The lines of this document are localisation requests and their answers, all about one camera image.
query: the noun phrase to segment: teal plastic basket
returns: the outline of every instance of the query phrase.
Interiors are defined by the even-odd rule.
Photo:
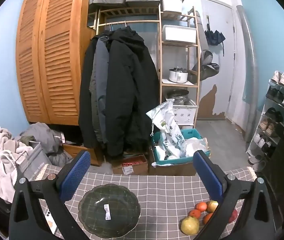
[[[202,136],[199,134],[199,132],[196,129],[182,129],[181,133],[182,133],[184,139],[190,139],[192,137],[195,137],[197,139],[202,139]],[[189,162],[193,161],[193,157],[186,157],[186,158],[180,158],[180,159],[175,159],[175,160],[160,161],[158,152],[155,148],[155,143],[159,142],[160,135],[161,135],[161,132],[156,132],[152,136],[152,150],[154,152],[154,159],[156,161],[156,164],[160,164],[160,165],[162,165],[162,164],[183,164],[183,163],[189,163]],[[210,152],[211,151],[209,150],[205,154],[207,156],[209,156]]]

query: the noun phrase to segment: metal pot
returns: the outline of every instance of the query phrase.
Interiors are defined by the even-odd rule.
[[[174,99],[175,105],[184,105],[185,102],[189,101],[189,91],[186,89],[175,89],[167,93],[168,98]]]
[[[185,68],[173,68],[170,69],[169,80],[174,83],[185,83],[187,82],[187,70]]]

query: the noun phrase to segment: bamboo shelf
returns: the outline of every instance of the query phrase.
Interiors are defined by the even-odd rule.
[[[112,19],[116,17],[128,17],[128,16],[139,16],[139,15],[155,15],[157,16],[156,20],[124,20],[124,21],[110,21],[107,22],[107,19]],[[131,7],[131,8],[112,8],[107,10],[98,9],[95,13],[90,13],[88,15],[88,22],[93,22],[93,25],[89,26],[96,30],[96,34],[100,33],[100,29],[105,28],[106,26],[114,27],[119,24],[135,24],[135,23],[156,23],[158,25],[157,37],[158,37],[158,50],[157,50],[157,70],[160,81],[160,102],[162,102],[162,89],[163,87],[186,87],[186,88],[196,88],[196,105],[199,105],[199,97],[200,97],[200,61],[198,60],[198,71],[194,72],[190,70],[190,48],[197,48],[197,56],[200,55],[200,40],[199,33],[196,32],[196,43],[186,44],[183,42],[177,41],[163,41],[162,40],[162,19],[163,20],[175,20],[181,22],[187,22],[187,26],[190,27],[191,20],[194,20],[194,28],[198,29],[198,23],[196,18],[196,13],[194,7],[187,14],[179,14],[176,12],[162,12],[161,5],[158,7]],[[191,73],[197,75],[197,83],[192,84],[191,82],[186,82],[184,84],[173,83],[168,79],[162,77],[162,47],[163,46],[175,46],[182,47],[187,49],[187,69],[190,70]],[[193,127],[195,127],[197,113],[195,113]]]

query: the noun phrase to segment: rice cooker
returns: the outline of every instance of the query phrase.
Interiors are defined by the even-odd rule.
[[[185,83],[187,82],[188,72],[185,68],[173,68],[170,69],[169,80],[174,83]]]

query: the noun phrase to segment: checkered tablecloth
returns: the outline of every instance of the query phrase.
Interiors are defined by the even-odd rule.
[[[48,165],[43,171],[43,179],[50,173],[58,173],[60,167]],[[234,174],[238,179],[254,181],[256,178],[253,169],[245,167],[226,173]],[[78,203],[85,192],[97,185],[114,183],[130,189],[138,198],[141,205],[141,216],[138,224],[131,232],[116,239],[178,239],[192,240],[194,236],[186,236],[179,230],[179,222],[194,209],[196,203],[208,201],[209,195],[198,175],[195,176],[142,176],[142,175],[108,175],[86,173],[78,186],[72,200],[65,205],[70,213],[92,240],[101,238],[87,232],[78,219]],[[40,200],[43,212],[47,211],[44,200]],[[236,209],[240,212],[243,201],[239,200]],[[200,217],[200,229],[203,227],[202,219],[207,213]],[[234,223],[228,224],[221,235],[227,236]],[[62,238],[57,230],[56,236]]]

